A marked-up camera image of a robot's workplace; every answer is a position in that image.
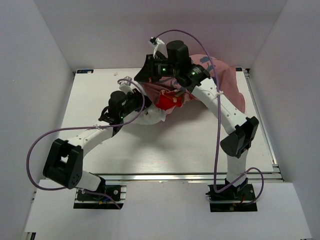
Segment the red cartoon print pillowcase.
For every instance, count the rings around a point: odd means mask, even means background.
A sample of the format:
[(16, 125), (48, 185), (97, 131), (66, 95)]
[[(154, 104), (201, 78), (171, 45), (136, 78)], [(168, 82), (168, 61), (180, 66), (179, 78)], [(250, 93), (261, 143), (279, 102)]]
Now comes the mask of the red cartoon print pillowcase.
[[(215, 76), (215, 72), (210, 60), (213, 60), (220, 90), (238, 110), (244, 113), (246, 103), (237, 86), (236, 68), (215, 57), (207, 57), (205, 54), (194, 54), (190, 58), (194, 64), (204, 67), (212, 77)], [(142, 82), (140, 85), (152, 103), (157, 108), (164, 110), (166, 115), (171, 114), (174, 108), (181, 108), (185, 103), (195, 99), (174, 77), (163, 77), (159, 82)]]

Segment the white pillow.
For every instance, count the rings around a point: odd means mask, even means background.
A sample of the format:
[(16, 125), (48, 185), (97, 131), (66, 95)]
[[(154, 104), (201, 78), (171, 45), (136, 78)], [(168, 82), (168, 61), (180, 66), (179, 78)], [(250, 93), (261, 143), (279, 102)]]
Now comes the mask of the white pillow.
[(166, 112), (154, 104), (144, 110), (132, 123), (137, 125), (155, 125), (166, 120)]

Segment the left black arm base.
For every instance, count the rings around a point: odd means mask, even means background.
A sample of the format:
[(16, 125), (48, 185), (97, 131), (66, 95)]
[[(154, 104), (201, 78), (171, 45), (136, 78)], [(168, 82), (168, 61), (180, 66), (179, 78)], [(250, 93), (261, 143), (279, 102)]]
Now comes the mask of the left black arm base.
[(120, 210), (126, 200), (127, 186), (123, 183), (106, 183), (100, 191), (77, 189), (73, 208), (79, 210)]

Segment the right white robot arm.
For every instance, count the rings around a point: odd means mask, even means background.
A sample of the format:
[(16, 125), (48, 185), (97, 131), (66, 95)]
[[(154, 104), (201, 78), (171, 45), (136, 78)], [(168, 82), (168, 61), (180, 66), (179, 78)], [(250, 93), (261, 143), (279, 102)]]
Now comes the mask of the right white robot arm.
[(190, 55), (181, 40), (165, 44), (150, 39), (153, 53), (134, 80), (165, 115), (191, 100), (201, 101), (219, 120), (227, 136), (218, 139), (227, 155), (226, 195), (236, 200), (247, 185), (246, 160), (259, 120), (245, 115), (245, 100), (235, 86), (233, 68), (204, 54)]

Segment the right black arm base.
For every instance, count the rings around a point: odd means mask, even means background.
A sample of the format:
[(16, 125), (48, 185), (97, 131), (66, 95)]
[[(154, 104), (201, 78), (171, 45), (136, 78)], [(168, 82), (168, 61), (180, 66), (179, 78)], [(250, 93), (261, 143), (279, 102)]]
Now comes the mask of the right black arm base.
[(244, 213), (257, 212), (255, 202), (255, 191), (252, 184), (247, 184), (239, 193), (234, 193), (231, 188), (216, 193), (214, 185), (208, 185), (208, 192), (205, 194), (209, 200), (211, 213)]

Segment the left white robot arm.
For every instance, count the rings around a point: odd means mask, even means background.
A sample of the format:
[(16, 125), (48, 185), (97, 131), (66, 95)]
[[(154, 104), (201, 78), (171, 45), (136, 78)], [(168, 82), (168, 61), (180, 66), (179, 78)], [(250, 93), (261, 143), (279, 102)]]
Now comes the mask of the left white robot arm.
[(52, 143), (43, 175), (68, 189), (88, 190), (96, 200), (103, 198), (106, 193), (105, 181), (83, 170), (84, 157), (96, 146), (114, 137), (123, 124), (132, 119), (129, 114), (137, 114), (151, 104), (151, 100), (137, 89), (128, 93), (120, 90), (112, 92), (96, 126), (67, 140), (58, 138)]

